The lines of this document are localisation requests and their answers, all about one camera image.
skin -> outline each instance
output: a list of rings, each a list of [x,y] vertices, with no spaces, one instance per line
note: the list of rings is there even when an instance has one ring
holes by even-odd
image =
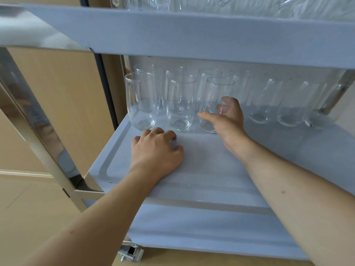
[[[353,265],[355,197],[250,139],[238,101],[222,100],[228,105],[217,106],[220,114],[199,116],[212,122],[295,241],[315,265]],[[175,138],[160,128],[135,137],[127,176],[22,265],[111,265],[144,199],[181,164],[183,147],[169,143]]]

forearm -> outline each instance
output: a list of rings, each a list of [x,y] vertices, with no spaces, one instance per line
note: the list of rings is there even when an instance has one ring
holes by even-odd
[[[69,227],[37,250],[25,266],[111,265],[154,181],[130,172]]]
[[[316,265],[355,259],[355,197],[251,139],[234,150],[278,218]]]

baseboard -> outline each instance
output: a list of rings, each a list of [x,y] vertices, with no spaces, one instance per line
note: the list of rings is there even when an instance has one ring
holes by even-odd
[[[15,170],[0,170],[0,178],[18,179],[27,181],[41,181],[54,183],[54,177],[50,173],[15,171]]]

wooden floor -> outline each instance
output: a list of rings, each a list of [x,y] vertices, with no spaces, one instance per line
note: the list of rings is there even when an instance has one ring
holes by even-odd
[[[56,183],[0,178],[0,265],[18,265],[79,215]],[[118,257],[114,265],[126,265]],[[310,262],[145,248],[141,266],[311,266]]]

person's right arm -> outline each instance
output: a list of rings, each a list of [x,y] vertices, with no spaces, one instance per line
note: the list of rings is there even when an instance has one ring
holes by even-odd
[[[317,266],[354,265],[355,196],[249,138],[234,98],[221,114],[200,112],[248,174],[282,224]]]

